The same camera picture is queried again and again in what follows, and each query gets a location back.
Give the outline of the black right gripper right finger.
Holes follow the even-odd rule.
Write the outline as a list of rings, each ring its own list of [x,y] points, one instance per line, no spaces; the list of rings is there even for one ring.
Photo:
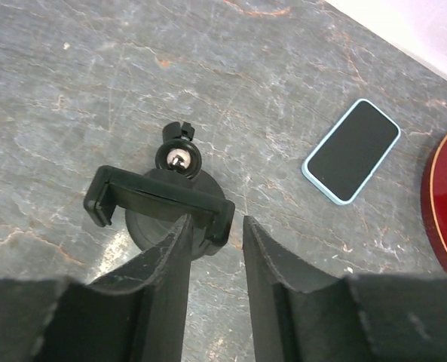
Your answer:
[[[243,253],[258,361],[447,361],[447,274],[308,264],[251,216]]]

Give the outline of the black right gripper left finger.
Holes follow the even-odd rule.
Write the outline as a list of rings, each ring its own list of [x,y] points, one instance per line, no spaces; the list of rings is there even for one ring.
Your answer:
[[[117,269],[73,278],[0,278],[0,361],[178,361],[193,221]]]

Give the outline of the black round-base clamp stand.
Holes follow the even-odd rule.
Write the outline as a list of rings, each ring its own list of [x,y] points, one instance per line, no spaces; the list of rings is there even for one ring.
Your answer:
[[[99,167],[84,198],[84,209],[95,224],[111,225],[115,209],[121,207],[134,244],[147,250],[188,214],[194,223],[193,258],[218,253],[228,243],[235,205],[202,169],[194,132],[188,122],[167,124],[155,155],[155,168],[145,174],[109,165]]]

